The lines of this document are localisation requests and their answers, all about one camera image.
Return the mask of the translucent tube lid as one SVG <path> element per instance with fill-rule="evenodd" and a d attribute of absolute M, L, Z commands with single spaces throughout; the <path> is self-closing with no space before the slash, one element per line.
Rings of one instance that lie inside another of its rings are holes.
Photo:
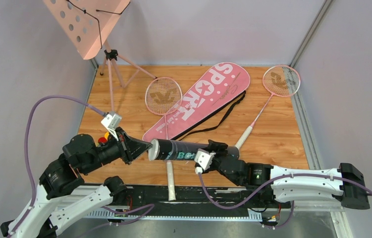
<path fill-rule="evenodd" d="M 148 151 L 149 161 L 162 160 L 160 155 L 160 143 L 158 139 L 151 140 L 152 147 Z"/>

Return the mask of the pink racket cover bag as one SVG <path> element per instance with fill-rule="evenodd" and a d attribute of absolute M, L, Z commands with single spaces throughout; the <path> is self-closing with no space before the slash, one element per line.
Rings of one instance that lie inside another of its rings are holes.
<path fill-rule="evenodd" d="M 191 88 L 183 94 L 181 106 L 161 118 L 142 137 L 150 142 L 158 139 L 179 139 L 190 133 L 237 98 L 245 97 L 251 78 L 243 67 L 232 62 L 220 62 L 209 68 Z"/>

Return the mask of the black shuttlecock tube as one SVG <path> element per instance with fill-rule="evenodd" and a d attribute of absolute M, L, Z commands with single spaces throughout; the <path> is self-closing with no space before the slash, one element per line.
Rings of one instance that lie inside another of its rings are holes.
<path fill-rule="evenodd" d="M 176 140 L 158 139 L 160 143 L 160 155 L 162 160 L 193 161 L 198 149 L 208 151 L 208 143 L 193 143 Z M 227 151 L 216 153 L 217 155 L 231 155 L 239 158 L 240 152 L 234 146 L 228 146 Z"/>

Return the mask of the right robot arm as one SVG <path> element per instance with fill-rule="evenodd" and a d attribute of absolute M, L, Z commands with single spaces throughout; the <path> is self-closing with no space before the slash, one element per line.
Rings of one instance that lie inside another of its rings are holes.
<path fill-rule="evenodd" d="M 364 175 L 350 163 L 323 170 L 247 163 L 239 159 L 236 147 L 212 140 L 198 150 L 195 162 L 196 173 L 217 171 L 236 186 L 259 192 L 259 202 L 265 207 L 276 202 L 337 200 L 344 208 L 370 208 L 372 191 L 366 188 Z"/>

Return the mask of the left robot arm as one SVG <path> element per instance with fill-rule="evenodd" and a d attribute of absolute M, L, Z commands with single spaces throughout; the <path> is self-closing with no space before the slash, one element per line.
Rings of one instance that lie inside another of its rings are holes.
<path fill-rule="evenodd" d="M 119 176 L 108 177 L 96 190 L 71 205 L 57 210 L 58 204 L 85 183 L 82 175 L 122 159 L 131 164 L 152 148 L 146 141 L 132 138 L 118 127 L 116 136 L 95 144 L 92 136 L 79 134 L 63 146 L 39 178 L 36 195 L 15 220 L 1 224 L 6 238 L 56 238 L 88 213 L 127 200 L 127 186 Z"/>

